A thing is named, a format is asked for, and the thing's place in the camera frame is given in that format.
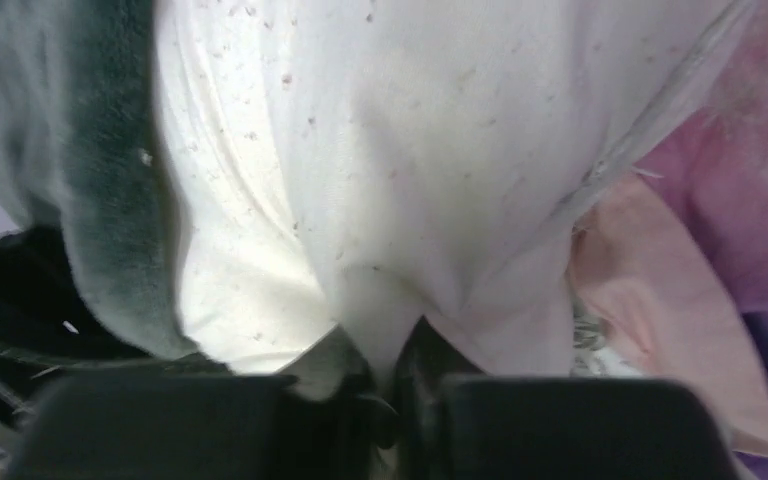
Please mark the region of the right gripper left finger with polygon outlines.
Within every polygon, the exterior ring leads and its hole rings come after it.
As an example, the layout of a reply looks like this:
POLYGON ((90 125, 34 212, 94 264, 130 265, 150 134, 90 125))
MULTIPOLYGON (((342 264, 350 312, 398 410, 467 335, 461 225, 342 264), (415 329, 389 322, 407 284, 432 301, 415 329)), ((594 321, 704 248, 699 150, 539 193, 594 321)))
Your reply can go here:
POLYGON ((98 373, 51 387, 10 479, 366 479, 372 407, 354 383, 303 398, 287 376, 98 373))

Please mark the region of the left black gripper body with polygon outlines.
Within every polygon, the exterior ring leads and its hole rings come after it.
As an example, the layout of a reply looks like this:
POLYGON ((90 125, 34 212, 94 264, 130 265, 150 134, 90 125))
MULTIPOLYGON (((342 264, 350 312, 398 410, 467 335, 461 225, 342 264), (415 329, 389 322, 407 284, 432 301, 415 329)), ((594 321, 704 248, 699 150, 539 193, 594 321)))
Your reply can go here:
POLYGON ((73 284, 59 231, 35 227, 0 237, 0 423, 14 430, 48 383, 76 372, 217 373, 194 354, 167 361, 109 333, 73 284))

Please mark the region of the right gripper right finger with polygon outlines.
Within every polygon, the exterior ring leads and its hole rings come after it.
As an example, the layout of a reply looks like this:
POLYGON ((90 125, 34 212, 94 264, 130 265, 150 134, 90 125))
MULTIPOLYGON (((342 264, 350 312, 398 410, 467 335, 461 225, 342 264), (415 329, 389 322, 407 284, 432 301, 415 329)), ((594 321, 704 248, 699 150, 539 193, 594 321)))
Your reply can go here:
POLYGON ((706 407, 669 381, 482 373, 428 323, 398 363, 403 479, 736 479, 706 407))

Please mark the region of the white pillow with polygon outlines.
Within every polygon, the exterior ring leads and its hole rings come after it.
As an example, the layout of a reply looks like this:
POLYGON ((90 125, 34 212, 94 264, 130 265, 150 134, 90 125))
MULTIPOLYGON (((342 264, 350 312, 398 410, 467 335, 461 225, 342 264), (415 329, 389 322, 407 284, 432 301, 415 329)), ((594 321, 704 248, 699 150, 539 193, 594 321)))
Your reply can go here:
POLYGON ((490 374, 573 361, 571 231, 697 108, 750 1, 160 1, 184 333, 237 373, 420 320, 490 374))

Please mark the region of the grey plush pillowcase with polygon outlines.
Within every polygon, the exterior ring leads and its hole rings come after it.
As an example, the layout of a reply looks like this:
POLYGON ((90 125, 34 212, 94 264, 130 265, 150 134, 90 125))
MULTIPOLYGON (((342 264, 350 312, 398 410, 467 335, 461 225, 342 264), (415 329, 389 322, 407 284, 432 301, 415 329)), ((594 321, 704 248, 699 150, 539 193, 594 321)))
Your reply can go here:
POLYGON ((0 1, 0 205, 61 231, 107 330, 173 360, 196 348, 173 305, 153 20, 149 1, 0 1))

